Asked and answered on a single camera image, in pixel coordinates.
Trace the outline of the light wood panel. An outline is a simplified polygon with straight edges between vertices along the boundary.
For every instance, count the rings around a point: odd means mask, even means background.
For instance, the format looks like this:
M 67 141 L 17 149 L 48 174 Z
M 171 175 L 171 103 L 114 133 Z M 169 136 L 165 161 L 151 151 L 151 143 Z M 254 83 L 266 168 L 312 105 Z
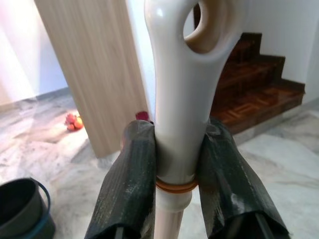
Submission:
M 127 0 L 34 0 L 97 157 L 147 110 Z

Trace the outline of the beige long-handled broom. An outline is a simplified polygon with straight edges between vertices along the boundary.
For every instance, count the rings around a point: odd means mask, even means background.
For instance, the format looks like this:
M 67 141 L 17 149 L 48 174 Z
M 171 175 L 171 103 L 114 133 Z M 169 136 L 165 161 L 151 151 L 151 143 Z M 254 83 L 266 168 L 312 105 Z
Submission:
M 157 179 L 195 179 L 215 90 L 251 0 L 145 0 L 155 64 Z M 192 191 L 156 188 L 154 239 L 177 239 Z

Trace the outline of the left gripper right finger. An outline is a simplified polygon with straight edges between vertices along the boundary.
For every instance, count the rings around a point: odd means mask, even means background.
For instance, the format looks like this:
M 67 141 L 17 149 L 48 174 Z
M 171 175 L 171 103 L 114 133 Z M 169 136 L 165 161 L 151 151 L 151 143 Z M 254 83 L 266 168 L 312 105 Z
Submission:
M 196 178 L 208 239 L 291 239 L 264 184 L 214 118 L 206 128 Z

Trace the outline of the black plastic bucket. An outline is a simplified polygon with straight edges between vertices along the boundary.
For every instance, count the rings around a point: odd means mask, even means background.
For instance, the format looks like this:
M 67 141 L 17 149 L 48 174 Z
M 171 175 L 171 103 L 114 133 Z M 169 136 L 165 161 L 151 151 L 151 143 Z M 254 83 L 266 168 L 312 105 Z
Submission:
M 53 239 L 51 206 L 48 190 L 33 178 L 0 185 L 0 239 Z

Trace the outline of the red and orange fruit toy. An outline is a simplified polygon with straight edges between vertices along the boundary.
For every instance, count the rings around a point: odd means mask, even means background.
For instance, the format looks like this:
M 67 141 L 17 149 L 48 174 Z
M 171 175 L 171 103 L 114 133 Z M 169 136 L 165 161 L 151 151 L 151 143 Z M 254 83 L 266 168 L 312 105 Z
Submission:
M 68 114 L 65 117 L 65 125 L 68 131 L 78 131 L 84 127 L 83 121 L 80 116 L 75 114 Z

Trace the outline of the small dark red object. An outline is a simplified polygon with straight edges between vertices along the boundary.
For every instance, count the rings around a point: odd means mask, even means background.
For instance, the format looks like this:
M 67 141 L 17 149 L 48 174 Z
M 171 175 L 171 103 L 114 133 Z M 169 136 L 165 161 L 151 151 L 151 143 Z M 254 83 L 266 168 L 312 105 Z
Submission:
M 146 111 L 141 111 L 136 113 L 135 117 L 136 117 L 136 120 L 144 120 L 144 121 L 150 122 L 151 124 L 154 124 L 154 122 L 151 120 L 149 116 L 149 113 Z

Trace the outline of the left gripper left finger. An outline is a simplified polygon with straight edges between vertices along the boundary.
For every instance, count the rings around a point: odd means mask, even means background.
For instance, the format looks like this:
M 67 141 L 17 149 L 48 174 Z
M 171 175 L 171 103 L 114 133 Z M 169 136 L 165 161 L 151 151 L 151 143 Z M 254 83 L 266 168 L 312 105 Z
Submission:
M 122 149 L 102 183 L 85 239 L 153 239 L 156 201 L 154 125 L 145 120 L 128 124 Z

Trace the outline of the orange rubber band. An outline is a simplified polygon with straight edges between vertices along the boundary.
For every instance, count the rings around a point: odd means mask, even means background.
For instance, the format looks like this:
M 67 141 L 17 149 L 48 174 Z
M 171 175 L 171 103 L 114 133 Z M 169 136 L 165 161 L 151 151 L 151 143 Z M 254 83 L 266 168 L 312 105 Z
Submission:
M 160 179 L 157 179 L 156 181 L 156 186 L 158 188 L 172 194 L 183 194 L 183 193 L 190 192 L 197 185 L 198 185 L 198 182 L 195 179 L 187 184 L 181 184 L 181 185 L 168 184 L 168 183 L 165 183 L 164 181 L 161 181 Z

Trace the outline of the dark wooden staircase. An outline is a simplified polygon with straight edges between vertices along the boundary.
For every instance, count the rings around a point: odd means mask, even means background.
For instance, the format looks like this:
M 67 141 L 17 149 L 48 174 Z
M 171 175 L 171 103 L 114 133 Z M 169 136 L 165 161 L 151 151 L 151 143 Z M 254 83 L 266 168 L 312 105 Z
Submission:
M 303 83 L 284 79 L 285 57 L 260 52 L 261 33 L 244 32 L 219 78 L 211 119 L 237 134 L 299 106 Z

